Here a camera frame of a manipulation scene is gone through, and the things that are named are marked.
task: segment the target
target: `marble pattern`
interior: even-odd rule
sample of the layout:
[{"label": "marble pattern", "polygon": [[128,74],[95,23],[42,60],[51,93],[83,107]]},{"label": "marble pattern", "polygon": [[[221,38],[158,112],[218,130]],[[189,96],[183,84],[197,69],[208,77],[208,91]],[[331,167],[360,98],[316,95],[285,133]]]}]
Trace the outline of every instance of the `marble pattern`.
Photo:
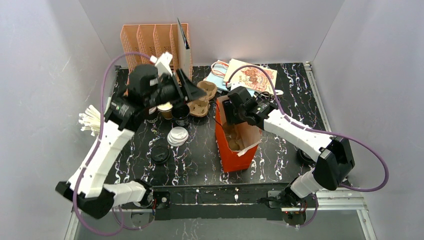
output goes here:
[{"label": "marble pattern", "polygon": [[[276,88],[283,90],[281,105],[286,113],[312,128],[324,130],[320,112],[302,63],[263,64],[277,70]],[[203,80],[209,66],[193,67],[192,81]],[[120,69],[113,96],[124,87],[128,70]],[[150,160],[155,145],[168,146],[168,132],[173,127],[162,117],[155,123],[142,124],[116,159],[106,183],[126,183],[143,179],[153,186],[216,185],[238,183],[289,183],[311,166],[296,161],[297,149],[283,138],[264,132],[255,157],[247,170],[226,173],[221,166],[215,138],[215,106],[204,118],[190,118],[189,138],[180,147],[171,148],[171,158],[165,165]]]}]

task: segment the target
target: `black round object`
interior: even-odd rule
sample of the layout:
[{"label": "black round object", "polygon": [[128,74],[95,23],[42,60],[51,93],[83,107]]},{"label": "black round object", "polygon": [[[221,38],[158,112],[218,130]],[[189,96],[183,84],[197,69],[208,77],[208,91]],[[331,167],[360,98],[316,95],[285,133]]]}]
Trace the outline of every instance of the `black round object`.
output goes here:
[{"label": "black round object", "polygon": [[166,146],[154,146],[151,148],[150,158],[155,164],[164,164],[170,158],[170,150]]},{"label": "black round object", "polygon": [[180,107],[173,107],[171,110],[172,117],[175,123],[180,127],[189,125],[190,107],[183,105]]},{"label": "black round object", "polygon": [[297,160],[306,165],[314,165],[314,160],[311,159],[304,151],[300,148],[297,150]]}]

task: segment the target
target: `red paper bag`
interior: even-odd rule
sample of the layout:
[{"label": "red paper bag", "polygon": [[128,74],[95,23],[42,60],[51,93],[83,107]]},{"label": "red paper bag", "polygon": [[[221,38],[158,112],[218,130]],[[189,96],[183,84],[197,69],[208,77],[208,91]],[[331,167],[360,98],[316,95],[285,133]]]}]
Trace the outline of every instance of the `red paper bag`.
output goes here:
[{"label": "red paper bag", "polygon": [[258,144],[261,141],[262,131],[257,126],[251,126],[247,122],[235,125],[238,139],[242,141],[243,149],[231,150],[226,134],[222,126],[226,126],[227,120],[224,114],[222,101],[227,100],[228,96],[217,98],[217,108],[215,119],[219,123],[215,124],[215,135],[221,157],[222,168],[224,172],[233,172],[248,169]]}]

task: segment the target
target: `black lid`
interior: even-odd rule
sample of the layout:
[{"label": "black lid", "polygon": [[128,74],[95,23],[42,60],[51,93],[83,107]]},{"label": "black lid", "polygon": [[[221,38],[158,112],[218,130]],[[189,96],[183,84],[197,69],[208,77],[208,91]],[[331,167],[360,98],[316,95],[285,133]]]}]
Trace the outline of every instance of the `black lid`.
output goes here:
[{"label": "black lid", "polygon": [[151,160],[156,164],[164,164],[170,158],[170,150],[166,146],[154,146],[151,148]]}]

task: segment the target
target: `bundle of straws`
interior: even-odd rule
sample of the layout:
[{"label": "bundle of straws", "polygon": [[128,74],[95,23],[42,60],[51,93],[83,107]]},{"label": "bundle of straws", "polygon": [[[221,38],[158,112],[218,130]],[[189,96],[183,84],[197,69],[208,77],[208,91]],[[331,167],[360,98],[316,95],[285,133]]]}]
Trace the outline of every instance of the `bundle of straws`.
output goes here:
[{"label": "bundle of straws", "polygon": [[91,131],[92,136],[96,136],[100,131],[100,112],[90,105],[85,113],[79,114],[78,122],[82,125],[81,131]]}]

